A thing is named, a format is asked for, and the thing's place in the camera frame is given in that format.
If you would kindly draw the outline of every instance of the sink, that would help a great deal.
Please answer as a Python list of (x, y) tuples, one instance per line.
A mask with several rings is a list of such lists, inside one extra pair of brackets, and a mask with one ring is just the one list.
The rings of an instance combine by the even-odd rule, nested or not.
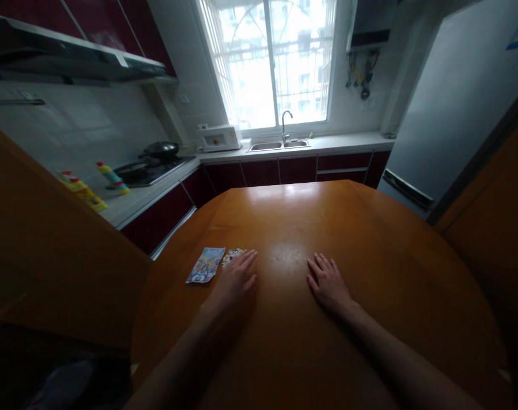
[(299, 141), (286, 142), (283, 145), (284, 148), (297, 148), (297, 147), (304, 147), (304, 146), (310, 146), (309, 142), (306, 140), (299, 140)]
[(281, 142), (263, 142), (255, 144), (249, 150), (250, 151), (266, 151), (270, 149), (280, 149), (282, 147)]
[(267, 151), (273, 149), (282, 149), (282, 148), (302, 148), (310, 146), (308, 140), (296, 140), (296, 141), (287, 141), (283, 146), (281, 142), (262, 142), (258, 144), (254, 144), (249, 150), (250, 151)]

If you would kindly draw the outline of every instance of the electrical outlet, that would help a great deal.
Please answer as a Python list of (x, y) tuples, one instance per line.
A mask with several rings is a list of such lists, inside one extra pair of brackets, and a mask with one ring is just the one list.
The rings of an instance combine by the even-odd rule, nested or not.
[(377, 100), (369, 99), (369, 100), (361, 103), (361, 110), (362, 111), (371, 111), (371, 110), (374, 110), (376, 106), (377, 106)]
[(20, 91), (19, 92), (22, 97), (24, 97), (26, 100), (37, 100), (37, 96), (33, 93), (28, 93), (27, 91)]

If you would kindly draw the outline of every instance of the refrigerator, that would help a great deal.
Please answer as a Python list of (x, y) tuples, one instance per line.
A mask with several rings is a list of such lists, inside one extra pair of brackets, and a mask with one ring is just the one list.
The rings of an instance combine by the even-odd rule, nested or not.
[(428, 220), (517, 98), (518, 0), (447, 16), (377, 189)]

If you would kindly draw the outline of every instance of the microwave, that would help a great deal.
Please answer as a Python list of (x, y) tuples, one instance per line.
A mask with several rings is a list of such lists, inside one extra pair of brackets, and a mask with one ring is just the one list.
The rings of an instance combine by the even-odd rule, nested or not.
[(204, 152), (227, 151), (242, 148), (242, 133), (238, 125), (221, 125), (197, 131)]

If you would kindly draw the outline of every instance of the round table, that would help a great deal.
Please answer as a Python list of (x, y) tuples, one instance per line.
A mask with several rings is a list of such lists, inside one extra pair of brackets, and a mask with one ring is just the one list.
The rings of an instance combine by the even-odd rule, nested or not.
[(171, 238), (147, 279), (131, 357), (138, 387), (190, 325), (209, 285), (185, 279), (204, 247), (256, 249), (254, 292), (200, 352), (182, 400), (199, 408), (398, 408), (397, 392), (306, 282), (337, 262), (353, 298), (486, 408), (510, 408), (497, 323), (473, 276), (422, 219), (350, 181), (231, 189)]

